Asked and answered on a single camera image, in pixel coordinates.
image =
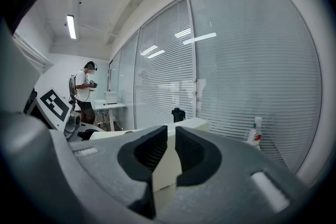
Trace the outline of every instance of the window blinds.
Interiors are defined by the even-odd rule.
[[[29,60],[34,68],[40,73],[45,73],[54,64],[51,63],[45,56],[34,48],[25,38],[19,33],[15,32],[13,35],[14,43],[17,45],[23,55]]]
[[[116,92],[118,90],[118,73],[119,73],[120,50],[113,57],[110,63],[110,76],[109,76],[109,90]]]
[[[172,123],[179,107],[192,117],[193,66],[190,21],[183,0],[140,29],[135,62],[137,129]]]
[[[310,33],[290,0],[191,0],[197,116],[246,139],[262,117],[260,148],[296,172],[314,138],[321,74]]]
[[[118,102],[126,107],[118,108],[119,125],[123,130],[134,130],[133,112],[133,82],[134,65],[138,33],[121,49],[119,76],[118,76]]]

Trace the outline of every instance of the camera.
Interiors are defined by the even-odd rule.
[[[93,84],[93,88],[96,88],[98,86],[98,84],[95,83],[93,80],[90,80],[90,84]]]

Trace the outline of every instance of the table leg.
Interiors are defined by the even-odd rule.
[[[109,117],[110,117],[111,132],[114,132],[113,110],[112,109],[109,109]]]

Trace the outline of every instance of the white t-shirt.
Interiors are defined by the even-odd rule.
[[[88,75],[83,70],[76,74],[76,85],[89,84]],[[90,88],[77,89],[77,100],[90,102]]]

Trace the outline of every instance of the white box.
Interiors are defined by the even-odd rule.
[[[105,104],[116,104],[118,102],[117,92],[105,92]]]

